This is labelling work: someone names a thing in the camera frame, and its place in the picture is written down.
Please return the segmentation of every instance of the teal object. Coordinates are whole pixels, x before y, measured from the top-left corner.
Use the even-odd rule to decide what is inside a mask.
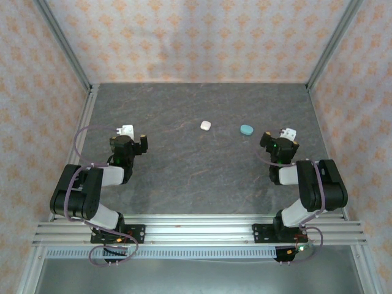
[[[250,136],[253,134],[253,127],[248,126],[247,124],[243,124],[240,129],[241,133],[243,133],[244,135]]]

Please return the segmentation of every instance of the orange floral pattern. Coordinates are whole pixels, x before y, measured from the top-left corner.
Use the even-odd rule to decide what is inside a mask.
[[[312,95],[385,293],[392,288],[391,15],[390,0],[364,2]]]
[[[0,1],[0,293],[16,293],[86,97],[33,1]]]
[[[92,83],[305,83],[349,0],[49,3]]]

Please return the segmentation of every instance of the marble surface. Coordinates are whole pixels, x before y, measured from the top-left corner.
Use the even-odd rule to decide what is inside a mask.
[[[125,214],[275,214],[291,205],[298,186],[275,186],[255,155],[270,158],[259,145],[266,130],[297,130],[294,159],[326,158],[300,84],[102,84],[91,124],[133,124],[136,141],[148,136],[130,181],[101,192],[101,203]],[[254,128],[250,137],[242,124]],[[112,135],[90,130],[83,155],[105,162]]]

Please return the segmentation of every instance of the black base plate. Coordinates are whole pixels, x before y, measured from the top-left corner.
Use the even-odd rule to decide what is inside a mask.
[[[146,225],[124,225],[122,231],[124,234],[128,234],[134,237],[139,244],[143,244],[145,242],[145,235],[146,235]],[[117,236],[109,233],[105,233],[109,236]],[[130,239],[126,239],[125,242],[117,242],[112,241],[113,239],[102,239],[99,235],[91,235],[91,244],[129,244],[134,243]]]
[[[285,227],[284,232],[277,234],[273,224],[253,224],[252,230],[255,243],[295,243],[297,238],[299,243],[307,242],[300,228]]]

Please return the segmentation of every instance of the wall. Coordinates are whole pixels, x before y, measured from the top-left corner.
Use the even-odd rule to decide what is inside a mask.
[[[330,156],[392,288],[392,2],[365,0],[312,93]]]
[[[15,293],[86,97],[31,0],[0,2],[0,293]]]
[[[48,2],[92,83],[305,83],[349,0]]]

